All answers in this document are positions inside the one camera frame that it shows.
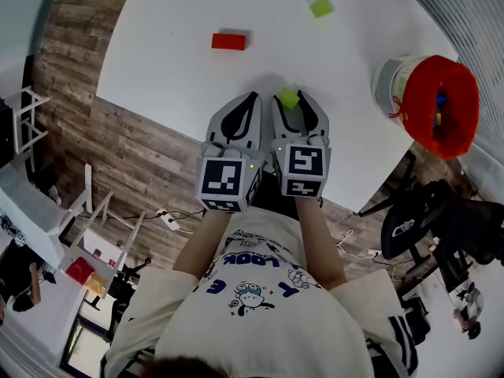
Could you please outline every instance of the yellow-green block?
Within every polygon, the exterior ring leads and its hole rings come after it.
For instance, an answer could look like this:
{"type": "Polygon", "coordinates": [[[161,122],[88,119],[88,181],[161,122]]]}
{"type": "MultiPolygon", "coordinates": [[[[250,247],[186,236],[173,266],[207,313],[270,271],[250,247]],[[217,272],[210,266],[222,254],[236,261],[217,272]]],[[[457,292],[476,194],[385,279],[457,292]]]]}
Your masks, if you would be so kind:
{"type": "Polygon", "coordinates": [[[280,94],[280,102],[288,109],[294,109],[299,102],[299,96],[288,88],[284,88],[280,94]]]}
{"type": "Polygon", "coordinates": [[[332,13],[332,6],[329,0],[318,0],[310,6],[315,18],[327,16],[332,13]]]}

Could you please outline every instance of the white t-shirt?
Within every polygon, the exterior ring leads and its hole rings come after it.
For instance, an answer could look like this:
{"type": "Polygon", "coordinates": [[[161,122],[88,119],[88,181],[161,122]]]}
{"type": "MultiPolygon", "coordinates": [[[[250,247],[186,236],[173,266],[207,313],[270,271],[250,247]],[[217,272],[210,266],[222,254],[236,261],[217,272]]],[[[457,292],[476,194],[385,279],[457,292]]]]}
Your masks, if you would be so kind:
{"type": "Polygon", "coordinates": [[[146,272],[106,354],[107,378],[146,347],[157,358],[202,358],[233,377],[368,377],[375,361],[409,376],[417,367],[388,274],[326,291],[306,271],[299,223],[288,217],[255,208],[234,215],[199,282],[146,272]]]}

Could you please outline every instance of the white bucket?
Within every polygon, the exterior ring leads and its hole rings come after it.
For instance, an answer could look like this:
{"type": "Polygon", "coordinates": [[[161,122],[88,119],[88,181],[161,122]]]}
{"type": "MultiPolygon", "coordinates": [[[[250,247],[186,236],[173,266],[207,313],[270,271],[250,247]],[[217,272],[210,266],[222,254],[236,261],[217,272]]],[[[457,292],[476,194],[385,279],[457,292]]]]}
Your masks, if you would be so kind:
{"type": "Polygon", "coordinates": [[[394,97],[402,102],[411,73],[427,57],[400,54],[387,57],[377,65],[372,75],[372,97],[388,119],[402,125],[402,114],[391,117],[401,109],[394,97]]]}

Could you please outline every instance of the red block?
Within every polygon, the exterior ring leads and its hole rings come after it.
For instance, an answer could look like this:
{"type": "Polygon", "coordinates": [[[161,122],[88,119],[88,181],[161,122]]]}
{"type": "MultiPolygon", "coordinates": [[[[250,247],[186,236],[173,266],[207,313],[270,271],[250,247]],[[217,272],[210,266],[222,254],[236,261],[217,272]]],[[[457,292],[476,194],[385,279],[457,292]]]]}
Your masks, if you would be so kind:
{"type": "Polygon", "coordinates": [[[77,283],[84,285],[87,278],[94,272],[93,267],[84,258],[78,258],[67,269],[66,274],[72,277],[77,283]]]}
{"type": "Polygon", "coordinates": [[[245,35],[213,34],[212,49],[245,50],[245,35]]]}

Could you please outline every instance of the black hair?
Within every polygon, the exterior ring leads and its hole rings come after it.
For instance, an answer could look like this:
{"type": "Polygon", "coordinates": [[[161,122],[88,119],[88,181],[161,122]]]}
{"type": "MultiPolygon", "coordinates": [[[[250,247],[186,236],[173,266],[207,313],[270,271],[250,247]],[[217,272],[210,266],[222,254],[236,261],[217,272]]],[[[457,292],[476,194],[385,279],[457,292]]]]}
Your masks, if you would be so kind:
{"type": "Polygon", "coordinates": [[[210,366],[201,358],[162,358],[147,364],[143,368],[142,378],[178,378],[187,376],[204,376],[205,378],[229,378],[220,368],[210,366]]]}
{"type": "Polygon", "coordinates": [[[478,337],[480,335],[480,333],[481,333],[481,323],[475,322],[469,328],[467,336],[469,337],[469,340],[474,340],[476,337],[478,337]]]}
{"type": "Polygon", "coordinates": [[[33,308],[33,302],[27,294],[18,295],[13,303],[13,310],[16,312],[24,312],[33,308]]]}

